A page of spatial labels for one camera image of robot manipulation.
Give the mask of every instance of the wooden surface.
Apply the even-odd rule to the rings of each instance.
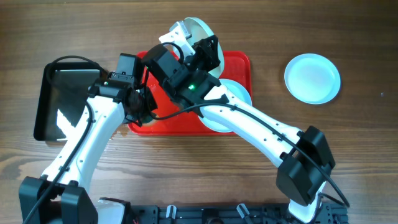
[[[398,222],[394,1],[65,1],[0,3],[0,223],[21,222],[22,179],[38,177],[62,148],[32,136],[44,66],[81,55],[114,70],[121,52],[150,49],[188,16],[206,21],[223,49],[248,55],[256,108],[325,132],[351,223]],[[342,89],[331,103],[301,103],[285,87],[287,62],[307,52],[326,56],[340,71]],[[237,136],[140,137],[121,126],[90,196],[134,205],[288,202],[275,186],[276,171]],[[328,185],[326,192],[335,195]]]

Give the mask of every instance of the tray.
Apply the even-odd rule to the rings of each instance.
[[[234,80],[244,86],[252,97],[251,71],[249,58],[239,51],[224,51],[225,68],[220,78]],[[142,58],[146,52],[140,52],[138,57]],[[174,105],[158,81],[149,74],[148,86],[154,95],[158,109],[154,110],[158,116],[167,116],[180,110]],[[235,133],[217,133],[208,129],[193,112],[182,113],[173,118],[156,121],[151,125],[138,127],[135,124],[128,124],[129,129],[138,135],[156,135],[156,136],[212,136],[212,135],[234,135]]]

